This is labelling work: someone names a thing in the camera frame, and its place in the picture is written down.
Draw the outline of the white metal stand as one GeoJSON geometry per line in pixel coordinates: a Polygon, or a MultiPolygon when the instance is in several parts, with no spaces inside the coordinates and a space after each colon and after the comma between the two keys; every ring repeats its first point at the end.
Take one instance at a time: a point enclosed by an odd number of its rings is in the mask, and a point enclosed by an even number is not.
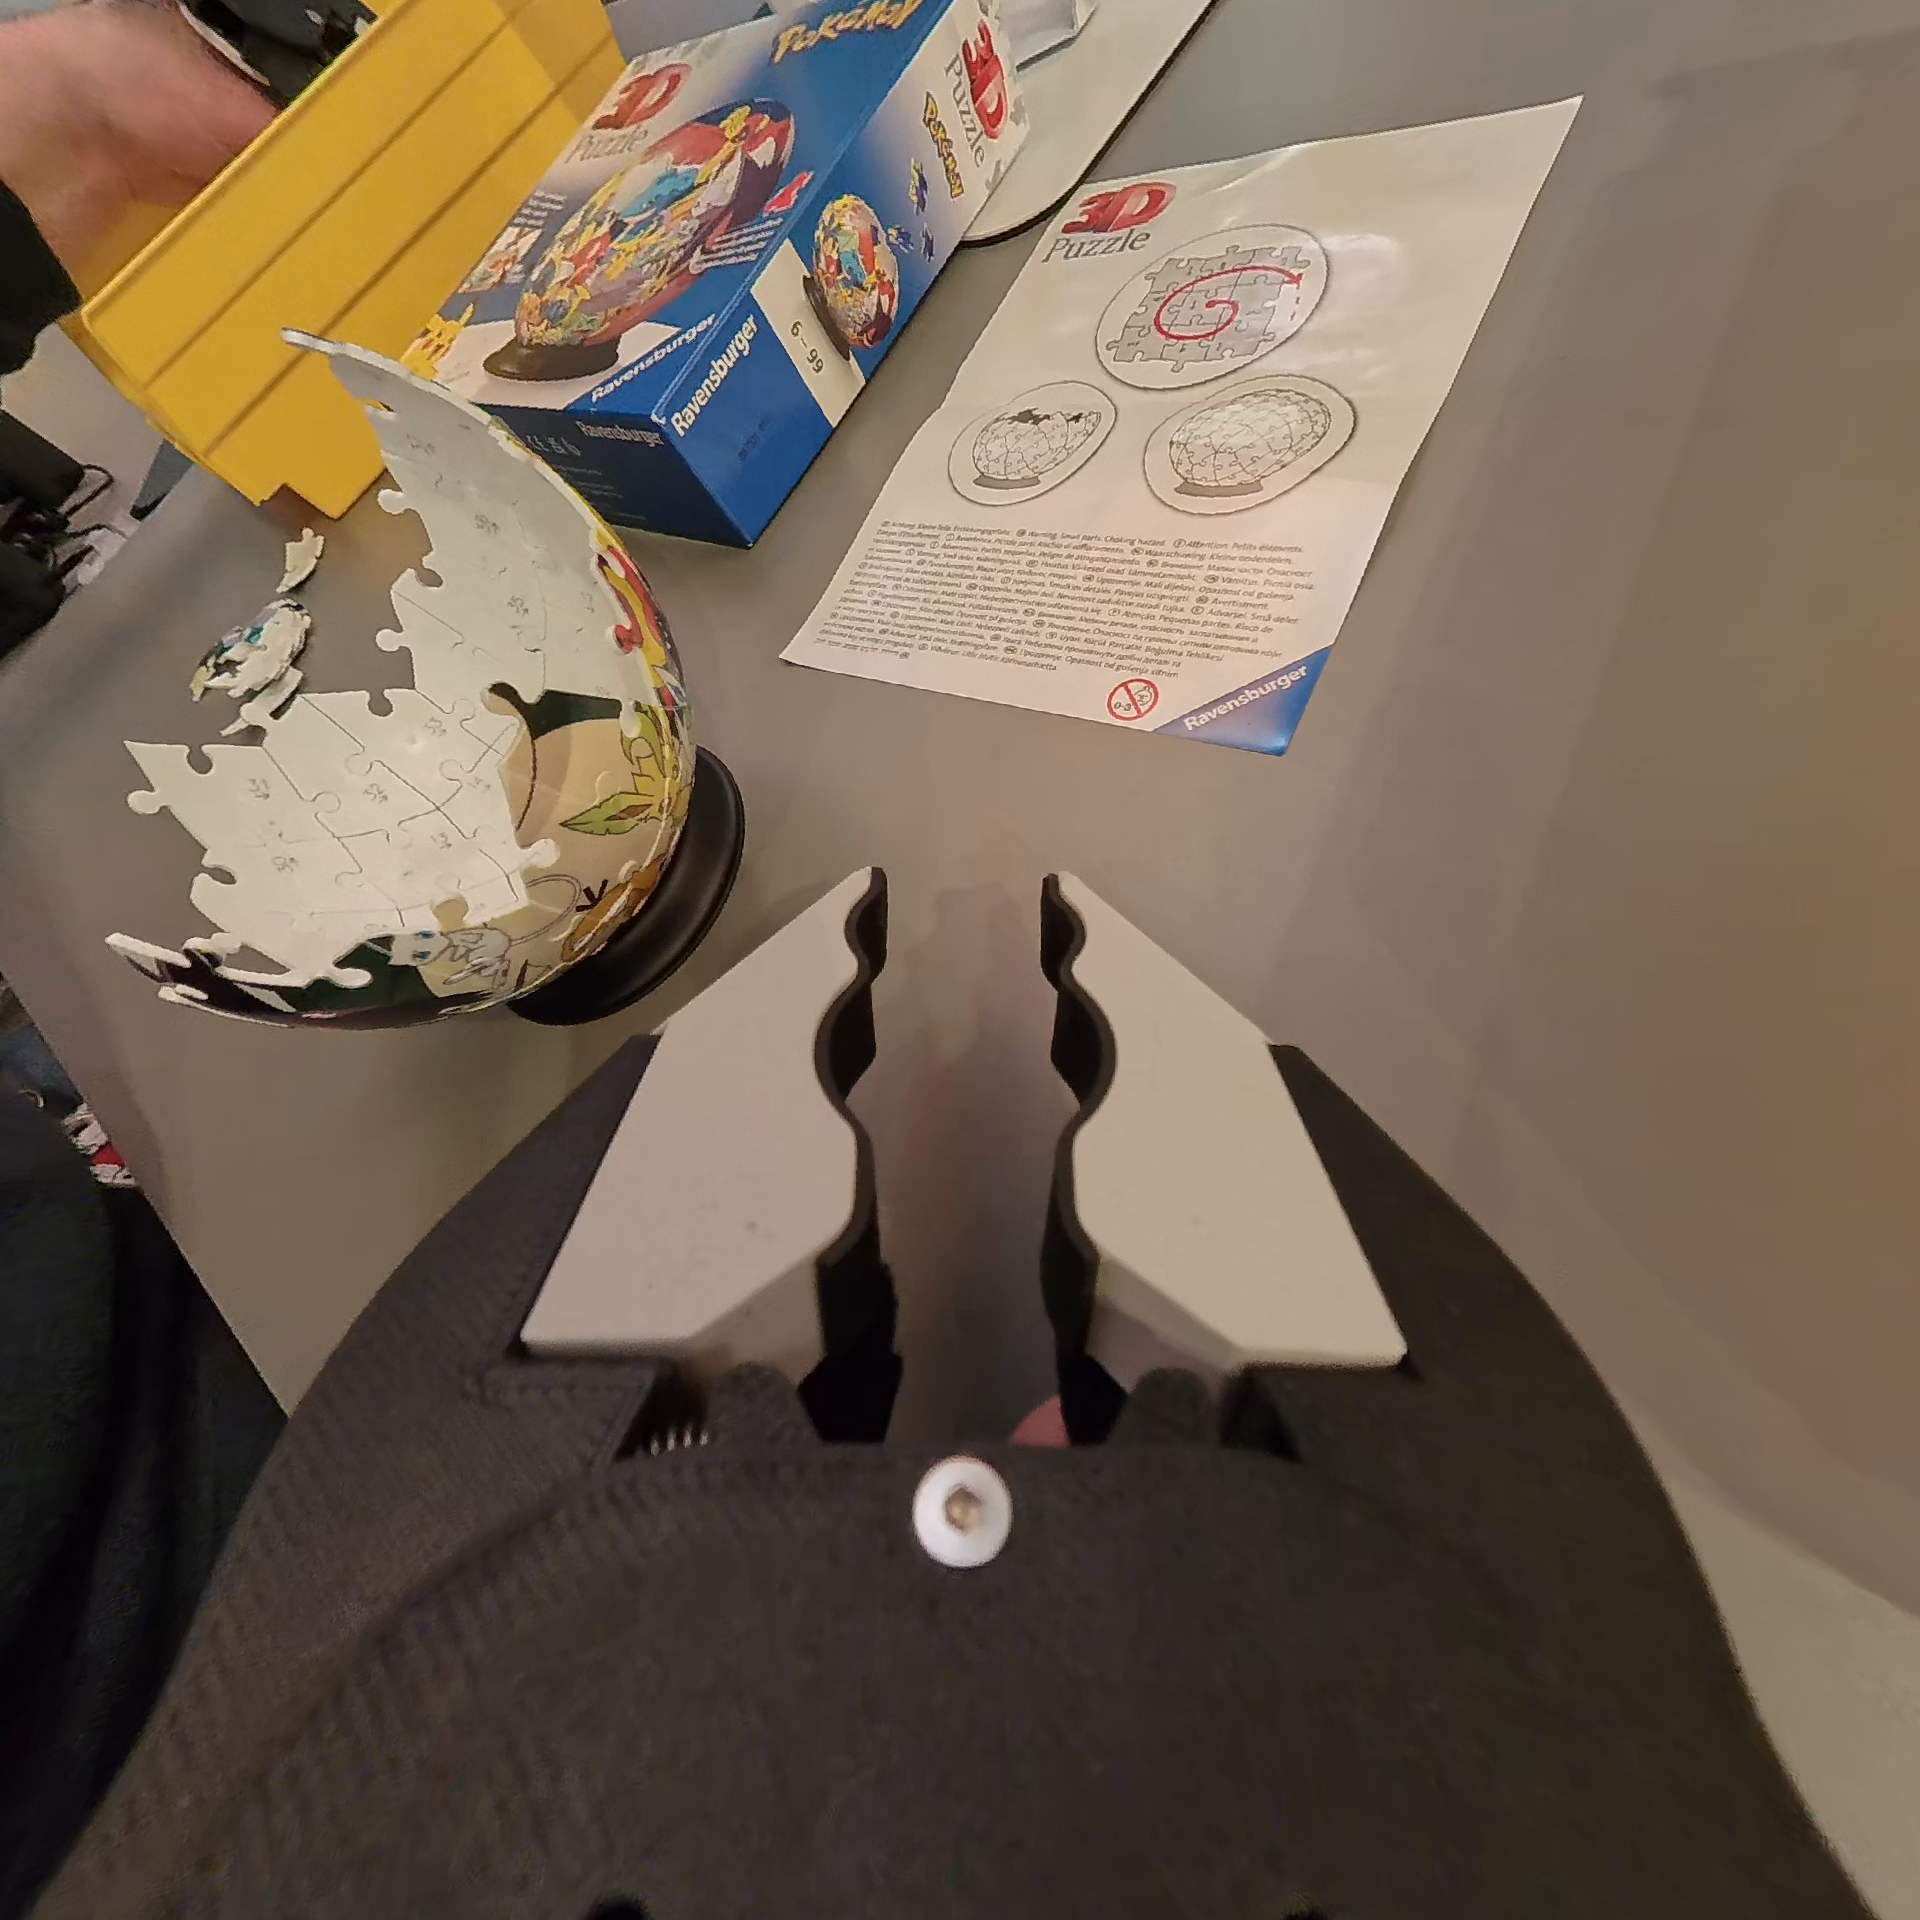
{"type": "Polygon", "coordinates": [[[1094,4],[1079,35],[1025,66],[1027,140],[965,243],[993,243],[1060,207],[1213,9],[1213,1],[1094,4]]]}

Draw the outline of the black round ball stand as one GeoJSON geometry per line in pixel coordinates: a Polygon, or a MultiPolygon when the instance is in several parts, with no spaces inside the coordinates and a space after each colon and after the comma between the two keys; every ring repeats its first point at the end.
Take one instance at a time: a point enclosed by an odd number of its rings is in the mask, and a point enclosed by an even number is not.
{"type": "Polygon", "coordinates": [[[684,827],[636,916],[593,955],[508,1001],[508,1012],[549,1028],[613,1018],[650,997],[698,952],[742,868],[748,807],[729,763],[694,752],[684,827]]]}

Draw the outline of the person's left hand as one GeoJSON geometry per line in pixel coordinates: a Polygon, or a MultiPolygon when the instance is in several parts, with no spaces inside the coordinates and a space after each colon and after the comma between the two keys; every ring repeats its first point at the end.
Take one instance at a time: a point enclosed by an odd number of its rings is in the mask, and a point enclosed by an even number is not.
{"type": "Polygon", "coordinates": [[[77,4],[2,25],[2,179],[79,269],[131,207],[178,207],[277,117],[277,103],[176,12],[77,4]]]}

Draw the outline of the black printed jigsaw piece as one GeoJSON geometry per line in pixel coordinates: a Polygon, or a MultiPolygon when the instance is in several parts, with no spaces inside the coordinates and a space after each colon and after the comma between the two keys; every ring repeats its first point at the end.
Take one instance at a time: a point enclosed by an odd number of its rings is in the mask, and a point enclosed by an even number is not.
{"type": "Polygon", "coordinates": [[[302,683],[300,660],[313,633],[313,614],[297,595],[277,595],[261,611],[227,632],[196,664],[188,695],[194,703],[220,694],[234,703],[277,708],[302,683]]]}

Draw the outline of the colourful half-built puzzle ball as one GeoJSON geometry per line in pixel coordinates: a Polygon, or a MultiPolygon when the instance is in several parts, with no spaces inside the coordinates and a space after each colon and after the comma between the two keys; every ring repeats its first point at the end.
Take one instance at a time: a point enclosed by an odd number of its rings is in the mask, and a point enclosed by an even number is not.
{"type": "Polygon", "coordinates": [[[203,851],[207,928],[106,945],[172,1004],[413,1025],[511,1004],[655,891],[698,743],[661,603],[613,525],[489,412],[370,348],[288,330],[361,402],[390,515],[427,535],[374,645],[403,677],[234,701],[219,738],[131,740],[127,804],[203,851]]]}

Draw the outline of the blue puzzle box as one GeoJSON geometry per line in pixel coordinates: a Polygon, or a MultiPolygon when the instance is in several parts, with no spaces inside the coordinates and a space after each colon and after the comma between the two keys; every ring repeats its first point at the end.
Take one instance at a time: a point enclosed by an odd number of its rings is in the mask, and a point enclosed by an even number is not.
{"type": "Polygon", "coordinates": [[[999,4],[803,4],[630,60],[405,362],[610,524],[757,544],[1029,135],[999,4]]]}

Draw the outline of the yellow plastic bin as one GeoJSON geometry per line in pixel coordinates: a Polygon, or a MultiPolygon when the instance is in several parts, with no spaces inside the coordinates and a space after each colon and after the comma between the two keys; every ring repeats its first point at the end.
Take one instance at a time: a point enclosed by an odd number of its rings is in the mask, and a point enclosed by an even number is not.
{"type": "Polygon", "coordinates": [[[254,503],[338,518],[385,457],[288,330],[398,359],[620,71],[601,1],[362,4],[367,23],[191,204],[136,204],[61,327],[254,503]]]}

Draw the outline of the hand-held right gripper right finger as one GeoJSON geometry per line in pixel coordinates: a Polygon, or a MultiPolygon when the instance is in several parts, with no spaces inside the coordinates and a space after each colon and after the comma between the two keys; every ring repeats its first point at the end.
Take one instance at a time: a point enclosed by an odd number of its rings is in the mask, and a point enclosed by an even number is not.
{"type": "Polygon", "coordinates": [[[1055,1152],[1043,1302],[1069,1439],[1157,1371],[1397,1369],[1409,1337],[1277,1046],[1082,877],[1045,876],[1055,1152]]]}

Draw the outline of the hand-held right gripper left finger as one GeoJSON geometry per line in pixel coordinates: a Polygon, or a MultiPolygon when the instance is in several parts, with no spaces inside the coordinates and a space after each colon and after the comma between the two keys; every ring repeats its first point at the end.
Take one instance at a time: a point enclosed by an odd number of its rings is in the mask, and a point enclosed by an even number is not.
{"type": "Polygon", "coordinates": [[[903,1379],[873,1139],[886,869],[864,866],[650,1040],[523,1321],[552,1360],[641,1360],[684,1402],[759,1365],[830,1443],[886,1437],[903,1379]]]}

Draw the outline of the white instruction sheet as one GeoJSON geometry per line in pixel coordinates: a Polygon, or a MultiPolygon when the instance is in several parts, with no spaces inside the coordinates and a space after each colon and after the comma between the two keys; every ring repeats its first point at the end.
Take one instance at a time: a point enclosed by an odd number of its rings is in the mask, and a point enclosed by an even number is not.
{"type": "Polygon", "coordinates": [[[1283,755],[1581,103],[1082,183],[783,660],[1283,755]]]}

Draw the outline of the person's left forearm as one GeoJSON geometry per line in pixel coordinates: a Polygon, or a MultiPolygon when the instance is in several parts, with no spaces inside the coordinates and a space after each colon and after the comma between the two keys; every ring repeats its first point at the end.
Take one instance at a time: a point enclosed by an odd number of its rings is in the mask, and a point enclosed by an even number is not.
{"type": "Polygon", "coordinates": [[[2,183],[2,377],[22,369],[40,335],[80,305],[75,277],[22,198],[2,183]]]}

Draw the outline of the person's torso in dark sweater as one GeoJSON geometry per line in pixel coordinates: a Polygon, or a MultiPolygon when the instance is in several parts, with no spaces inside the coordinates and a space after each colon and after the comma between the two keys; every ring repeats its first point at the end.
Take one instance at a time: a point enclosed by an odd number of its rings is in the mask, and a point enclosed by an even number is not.
{"type": "Polygon", "coordinates": [[[144,1194],[4,1086],[4,1915],[122,1770],[282,1427],[144,1194]]]}

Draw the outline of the black power adapter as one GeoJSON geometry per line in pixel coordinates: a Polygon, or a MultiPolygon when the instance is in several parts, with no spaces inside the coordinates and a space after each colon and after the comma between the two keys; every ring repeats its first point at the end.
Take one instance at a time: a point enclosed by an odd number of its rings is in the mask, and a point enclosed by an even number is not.
{"type": "Polygon", "coordinates": [[[112,491],[115,474],[79,462],[25,420],[2,412],[2,521],[69,524],[112,491]]]}

